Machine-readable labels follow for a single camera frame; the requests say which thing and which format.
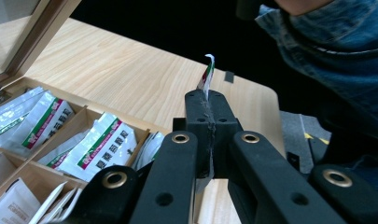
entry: wooden organizer tray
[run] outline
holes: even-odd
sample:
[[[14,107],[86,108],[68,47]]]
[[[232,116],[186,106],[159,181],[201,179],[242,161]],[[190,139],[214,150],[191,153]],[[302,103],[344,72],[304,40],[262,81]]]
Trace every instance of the wooden organizer tray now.
[[[81,133],[90,129],[93,122],[100,118],[103,112],[109,112],[116,115],[120,120],[134,129],[138,145],[126,163],[128,166],[133,164],[140,147],[148,137],[150,132],[148,127],[154,128],[154,125],[152,124],[148,124],[148,127],[146,127],[147,125],[143,121],[139,121],[138,123],[126,122],[124,119],[126,116],[117,111],[107,111],[104,106],[99,105],[98,107],[96,104],[86,105],[85,103],[90,102],[67,92],[59,91],[50,86],[44,87],[42,83],[26,77],[20,78],[18,81],[6,86],[4,91],[8,92],[12,97],[16,97],[24,93],[24,90],[35,88],[37,86],[42,86],[45,90],[50,90],[54,96],[66,100],[76,114],[67,121],[62,128],[50,138],[50,140],[27,159],[20,157],[7,149],[0,148],[0,154],[2,154],[1,158],[3,158],[0,158],[0,162],[4,163],[4,167],[10,167],[10,169],[6,170],[0,169],[0,172],[2,173],[0,174],[0,178],[4,178],[0,179],[0,197],[18,177],[22,178],[41,203],[47,199],[47,196],[58,185],[65,181],[67,181],[67,183],[64,186],[63,191],[68,191],[73,188],[83,189],[87,182],[41,165],[37,163],[37,161],[76,133]]]

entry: person's arm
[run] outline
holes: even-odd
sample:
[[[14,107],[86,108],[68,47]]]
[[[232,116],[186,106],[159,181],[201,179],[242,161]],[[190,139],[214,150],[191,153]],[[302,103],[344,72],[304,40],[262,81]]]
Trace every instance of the person's arm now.
[[[292,16],[299,16],[325,6],[334,0],[275,0],[275,2]]]

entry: wooden table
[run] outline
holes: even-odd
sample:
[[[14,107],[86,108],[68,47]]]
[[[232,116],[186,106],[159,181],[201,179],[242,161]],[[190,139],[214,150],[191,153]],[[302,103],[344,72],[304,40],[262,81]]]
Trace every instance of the wooden table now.
[[[185,117],[185,93],[196,88],[205,68],[68,19],[25,76],[172,130],[173,118]],[[225,72],[215,70],[211,89],[226,96],[245,130],[262,133],[285,154],[275,92],[240,77],[233,83],[224,78]],[[198,223],[238,221],[226,181],[213,181],[198,200]]]

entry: gray floor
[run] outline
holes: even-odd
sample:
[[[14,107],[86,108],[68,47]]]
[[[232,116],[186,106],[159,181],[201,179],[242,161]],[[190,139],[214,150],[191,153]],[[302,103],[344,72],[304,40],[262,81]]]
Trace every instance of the gray floor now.
[[[311,150],[305,134],[324,140],[330,139],[330,133],[320,127],[316,118],[301,114],[280,112],[285,150],[300,157],[300,171],[309,174],[314,166]]]

